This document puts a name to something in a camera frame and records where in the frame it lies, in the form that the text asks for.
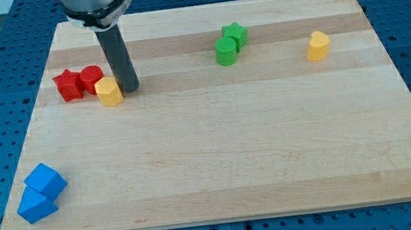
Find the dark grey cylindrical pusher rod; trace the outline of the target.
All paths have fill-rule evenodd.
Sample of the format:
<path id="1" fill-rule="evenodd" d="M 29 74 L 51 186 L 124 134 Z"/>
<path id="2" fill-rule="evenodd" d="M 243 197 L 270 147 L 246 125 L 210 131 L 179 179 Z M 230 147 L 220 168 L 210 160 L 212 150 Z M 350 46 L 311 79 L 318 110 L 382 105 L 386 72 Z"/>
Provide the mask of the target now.
<path id="1" fill-rule="evenodd" d="M 135 92 L 139 79 L 118 25 L 96 32 L 96 36 L 120 88 L 124 93 Z"/>

